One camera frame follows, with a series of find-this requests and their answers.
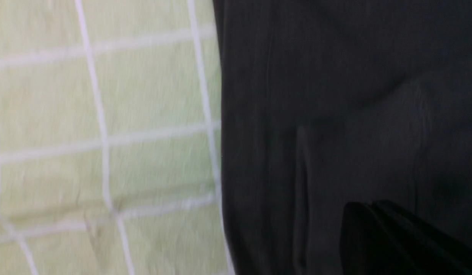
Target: light green checkered fabric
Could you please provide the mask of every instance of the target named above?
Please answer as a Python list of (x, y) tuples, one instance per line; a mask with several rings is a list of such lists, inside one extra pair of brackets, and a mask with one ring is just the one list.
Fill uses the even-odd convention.
[(211, 0), (0, 0), (0, 275), (229, 274)]

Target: black fabric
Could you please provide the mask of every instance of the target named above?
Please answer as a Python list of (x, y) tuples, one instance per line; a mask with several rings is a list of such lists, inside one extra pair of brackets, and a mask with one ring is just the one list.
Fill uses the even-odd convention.
[(214, 0), (238, 274), (340, 274), (349, 201), (472, 248), (472, 0)]
[(389, 202), (344, 208), (344, 274), (470, 274), (472, 249)]

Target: dark cloth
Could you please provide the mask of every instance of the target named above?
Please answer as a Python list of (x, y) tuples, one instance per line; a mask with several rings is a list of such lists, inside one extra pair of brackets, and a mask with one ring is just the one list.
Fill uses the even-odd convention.
[(214, 0), (238, 274), (340, 274), (346, 202), (472, 248), (472, 0)]
[(472, 249), (390, 201), (344, 207), (340, 254), (346, 275), (472, 275)]

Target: black pants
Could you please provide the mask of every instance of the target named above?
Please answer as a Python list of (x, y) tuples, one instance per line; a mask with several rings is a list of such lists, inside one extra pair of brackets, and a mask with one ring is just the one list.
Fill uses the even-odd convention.
[(238, 274), (339, 274), (349, 201), (472, 247), (472, 0), (214, 0)]

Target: green fabric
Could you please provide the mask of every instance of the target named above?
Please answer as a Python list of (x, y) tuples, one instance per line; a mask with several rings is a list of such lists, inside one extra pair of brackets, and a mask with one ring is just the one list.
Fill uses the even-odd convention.
[(0, 0), (0, 275), (229, 274), (220, 86), (211, 0)]

